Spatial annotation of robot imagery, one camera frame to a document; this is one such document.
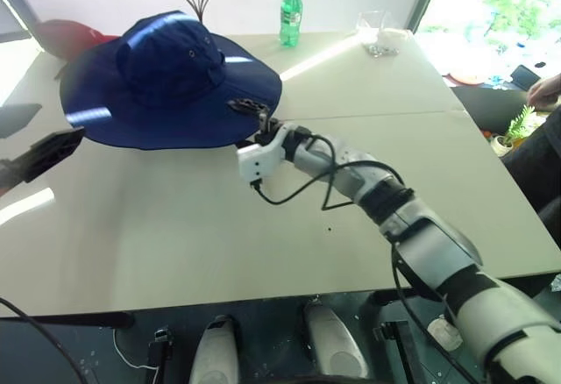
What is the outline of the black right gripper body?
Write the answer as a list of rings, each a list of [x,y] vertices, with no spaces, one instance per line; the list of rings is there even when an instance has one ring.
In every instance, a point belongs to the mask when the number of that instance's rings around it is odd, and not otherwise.
[[[270,117],[265,111],[258,114],[258,120],[259,129],[254,135],[254,141],[261,146],[267,146],[275,139],[283,123],[275,117]]]

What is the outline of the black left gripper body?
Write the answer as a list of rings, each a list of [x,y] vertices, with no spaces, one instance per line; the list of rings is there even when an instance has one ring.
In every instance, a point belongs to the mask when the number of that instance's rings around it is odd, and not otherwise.
[[[28,160],[1,160],[0,196],[4,196],[18,184],[30,181],[29,166]]]

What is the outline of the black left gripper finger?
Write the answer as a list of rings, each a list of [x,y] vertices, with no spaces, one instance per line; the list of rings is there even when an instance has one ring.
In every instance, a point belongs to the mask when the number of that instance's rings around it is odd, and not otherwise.
[[[5,104],[1,107],[0,138],[7,139],[24,129],[42,109],[39,103]]]
[[[31,182],[71,156],[84,137],[83,127],[53,132],[17,157],[20,181]]]

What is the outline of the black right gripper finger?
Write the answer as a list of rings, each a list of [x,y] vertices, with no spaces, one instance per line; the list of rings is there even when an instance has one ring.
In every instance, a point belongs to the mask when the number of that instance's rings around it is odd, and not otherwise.
[[[266,104],[248,98],[231,99],[227,105],[235,112],[251,117],[267,117],[270,113],[270,108]]]

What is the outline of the bystander bare hand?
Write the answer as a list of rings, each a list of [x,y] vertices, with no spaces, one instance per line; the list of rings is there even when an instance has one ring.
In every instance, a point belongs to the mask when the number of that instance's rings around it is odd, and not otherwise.
[[[532,85],[527,94],[527,105],[545,108],[557,102],[560,96],[560,75],[542,79]]]

